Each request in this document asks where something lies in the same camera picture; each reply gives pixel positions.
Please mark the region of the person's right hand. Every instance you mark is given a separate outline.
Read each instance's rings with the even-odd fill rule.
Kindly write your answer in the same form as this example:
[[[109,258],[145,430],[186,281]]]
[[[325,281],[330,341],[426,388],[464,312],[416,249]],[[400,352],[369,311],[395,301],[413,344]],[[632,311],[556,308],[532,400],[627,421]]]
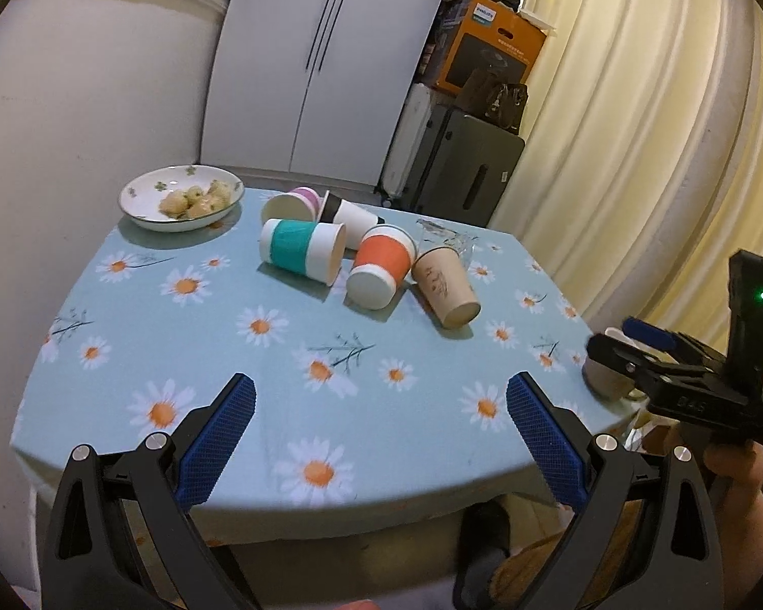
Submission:
[[[703,461],[728,482],[714,508],[724,608],[763,608],[763,446],[709,445]]]

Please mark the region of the person's left thumb tip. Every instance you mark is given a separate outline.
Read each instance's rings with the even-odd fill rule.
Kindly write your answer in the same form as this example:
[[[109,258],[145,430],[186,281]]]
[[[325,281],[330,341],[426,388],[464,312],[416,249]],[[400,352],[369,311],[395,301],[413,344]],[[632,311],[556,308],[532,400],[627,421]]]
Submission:
[[[373,600],[361,599],[344,603],[341,606],[335,607],[335,610],[380,610],[380,607]]]

